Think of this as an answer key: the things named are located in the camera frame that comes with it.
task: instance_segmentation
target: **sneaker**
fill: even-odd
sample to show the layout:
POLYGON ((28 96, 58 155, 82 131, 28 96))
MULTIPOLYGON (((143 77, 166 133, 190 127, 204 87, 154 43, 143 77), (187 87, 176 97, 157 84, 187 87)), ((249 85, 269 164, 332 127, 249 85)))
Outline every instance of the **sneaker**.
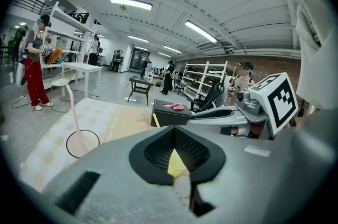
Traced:
POLYGON ((47 107, 52 107, 52 106, 54 106, 54 104, 52 103, 52 102, 48 102, 48 103, 46 103, 46 104, 43 104, 44 106, 47 106, 47 107))
POLYGON ((39 105, 37 105, 37 106, 33 106, 33 108, 34 108, 36 111, 40 111, 40 110, 42 110, 42 107, 41 107, 41 106, 39 106, 39 105))

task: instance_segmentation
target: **black box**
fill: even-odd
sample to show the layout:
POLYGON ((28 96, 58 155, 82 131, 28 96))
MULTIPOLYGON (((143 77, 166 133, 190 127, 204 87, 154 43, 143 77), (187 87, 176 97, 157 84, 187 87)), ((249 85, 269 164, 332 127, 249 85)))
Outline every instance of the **black box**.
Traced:
POLYGON ((151 126, 156 126, 153 113, 156 114, 156 117, 157 117, 157 120, 160 126, 186 125, 186 121, 192 115, 191 111, 185 105, 182 105, 184 107, 183 111, 174 110, 174 109, 166 108, 163 106, 163 105, 171 105, 171 104, 173 103, 155 99, 153 111, 152 111, 151 126))

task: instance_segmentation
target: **fluorescent light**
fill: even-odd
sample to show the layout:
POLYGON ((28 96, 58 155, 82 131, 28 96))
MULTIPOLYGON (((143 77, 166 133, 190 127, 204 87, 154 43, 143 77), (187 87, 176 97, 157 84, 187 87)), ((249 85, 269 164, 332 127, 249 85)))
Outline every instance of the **fluorescent light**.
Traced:
POLYGON ((148 51, 147 49, 140 48, 139 46, 135 46, 134 48, 136 48, 136 49, 142 49, 142 50, 148 51))
POLYGON ((134 37, 134 36, 128 36, 129 38, 132 38, 132 39, 135 39, 135 40, 139 40, 139 41, 143 41, 143 42, 146 42, 148 43, 149 41, 148 40, 144 40, 144 39, 141 39, 141 38, 137 38, 137 37, 134 37))
POLYGON ((170 48, 169 46, 164 45, 163 47, 166 48, 166 49, 170 49, 170 50, 172 50, 172 51, 175 51, 175 52, 177 52, 177 53, 181 53, 181 51, 178 51, 178 50, 176 50, 176 49, 172 49, 172 48, 170 48))
POLYGON ((213 36, 211 36, 208 32, 202 30, 200 27, 196 26, 194 23, 191 23, 189 20, 185 23, 186 26, 189 28, 192 28, 194 31, 202 34, 204 37, 209 39, 213 43, 217 43, 217 39, 213 36))
POLYGON ((139 7, 139 8, 145 9, 145 10, 149 10, 149 11, 153 8, 153 5, 150 4, 150 3, 145 3, 145 2, 136 1, 136 0, 110 0, 110 2, 134 6, 134 7, 139 7))
POLYGON ((161 54, 163 56, 167 56, 167 57, 171 58, 169 55, 166 55, 166 54, 163 54, 163 53, 160 53, 160 52, 158 52, 158 54, 161 54))
POLYGON ((104 35, 101 35, 101 34, 96 34, 97 37, 105 37, 104 35))

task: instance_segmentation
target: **black cap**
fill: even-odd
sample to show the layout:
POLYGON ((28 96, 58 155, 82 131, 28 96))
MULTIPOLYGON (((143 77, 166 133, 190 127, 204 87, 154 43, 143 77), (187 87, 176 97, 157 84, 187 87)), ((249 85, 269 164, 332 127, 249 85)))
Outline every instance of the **black cap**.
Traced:
POLYGON ((253 70, 254 69, 254 65, 251 62, 245 62, 245 63, 243 63, 243 69, 245 69, 245 70, 247 70, 247 69, 253 70))
POLYGON ((49 22, 50 22, 50 20, 51 20, 51 18, 50 18, 49 15, 44 14, 44 15, 40 16, 40 18, 41 18, 41 20, 42 20, 42 22, 43 22, 43 24, 44 24, 45 26, 48 26, 48 25, 49 25, 49 22))

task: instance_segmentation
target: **pink object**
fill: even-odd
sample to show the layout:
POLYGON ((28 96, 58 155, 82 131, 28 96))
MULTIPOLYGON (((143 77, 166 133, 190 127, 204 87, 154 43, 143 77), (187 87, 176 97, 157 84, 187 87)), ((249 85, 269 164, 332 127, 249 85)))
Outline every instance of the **pink object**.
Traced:
POLYGON ((78 119, 76 117, 76 112, 75 112, 75 105, 74 105, 74 95, 73 95, 73 92, 72 90, 70 89, 69 85, 67 84, 65 86, 67 88, 67 91, 69 93, 69 96, 70 96, 70 104, 71 104, 71 111, 72 111, 72 116, 73 116, 73 122, 74 122, 74 125, 75 125, 75 129, 76 129, 76 136, 77 136, 77 139, 78 139, 78 142, 79 144, 81 145, 83 151, 85 153, 88 152, 87 148, 86 148, 86 145, 85 145, 85 142, 83 141, 83 137, 82 137, 82 134, 80 133, 80 128, 79 128, 79 124, 78 124, 78 119))
POLYGON ((172 105, 163 105, 163 106, 166 107, 166 108, 171 108, 171 109, 179 110, 179 111, 183 111, 184 110, 184 107, 181 104, 179 104, 179 103, 172 104, 172 105))

